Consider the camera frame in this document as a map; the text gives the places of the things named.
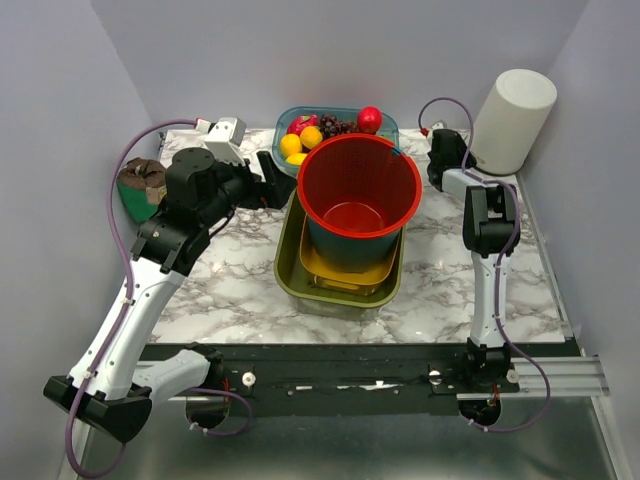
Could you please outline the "red mesh basket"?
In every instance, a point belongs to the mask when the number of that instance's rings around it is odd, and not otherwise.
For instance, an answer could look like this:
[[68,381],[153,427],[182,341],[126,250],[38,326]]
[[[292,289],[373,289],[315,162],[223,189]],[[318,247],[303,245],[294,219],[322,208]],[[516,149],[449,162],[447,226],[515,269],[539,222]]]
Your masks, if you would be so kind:
[[348,134],[322,142],[297,176],[299,201],[324,230],[358,240],[401,229],[422,199],[416,163],[393,142]]

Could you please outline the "white cylindrical container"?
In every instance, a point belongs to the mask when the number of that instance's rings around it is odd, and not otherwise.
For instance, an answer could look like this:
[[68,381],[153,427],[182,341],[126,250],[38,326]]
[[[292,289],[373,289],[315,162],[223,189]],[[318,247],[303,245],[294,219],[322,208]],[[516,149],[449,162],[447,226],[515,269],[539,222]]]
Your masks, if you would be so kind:
[[478,168],[494,176],[519,171],[556,100],[556,86],[539,72],[501,73],[474,121],[471,151]]

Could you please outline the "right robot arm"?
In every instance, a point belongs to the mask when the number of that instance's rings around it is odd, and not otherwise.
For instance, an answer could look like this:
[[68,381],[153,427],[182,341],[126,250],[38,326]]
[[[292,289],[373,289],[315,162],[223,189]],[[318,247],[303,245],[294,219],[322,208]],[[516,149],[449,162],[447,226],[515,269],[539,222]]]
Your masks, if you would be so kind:
[[511,368],[504,323],[509,263],[520,239],[517,192],[467,169],[471,154],[454,130],[432,132],[429,159],[430,184],[464,206],[462,239],[474,267],[474,313],[459,378],[480,392],[506,378]]

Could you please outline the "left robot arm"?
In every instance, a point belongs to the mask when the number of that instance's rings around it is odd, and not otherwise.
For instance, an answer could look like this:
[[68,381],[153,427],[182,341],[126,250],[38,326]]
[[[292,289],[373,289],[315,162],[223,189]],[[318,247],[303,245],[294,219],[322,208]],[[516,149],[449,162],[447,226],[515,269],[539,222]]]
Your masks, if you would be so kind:
[[121,299],[114,302],[86,353],[64,376],[51,377],[44,395],[85,424],[125,444],[147,422],[153,406],[194,389],[201,395],[223,386],[225,368],[216,349],[196,344],[137,372],[140,355],[164,307],[209,247],[211,228],[238,208],[281,209],[297,182],[257,155],[249,163],[224,162],[205,148],[186,148],[166,171],[167,193],[138,230],[125,258]]

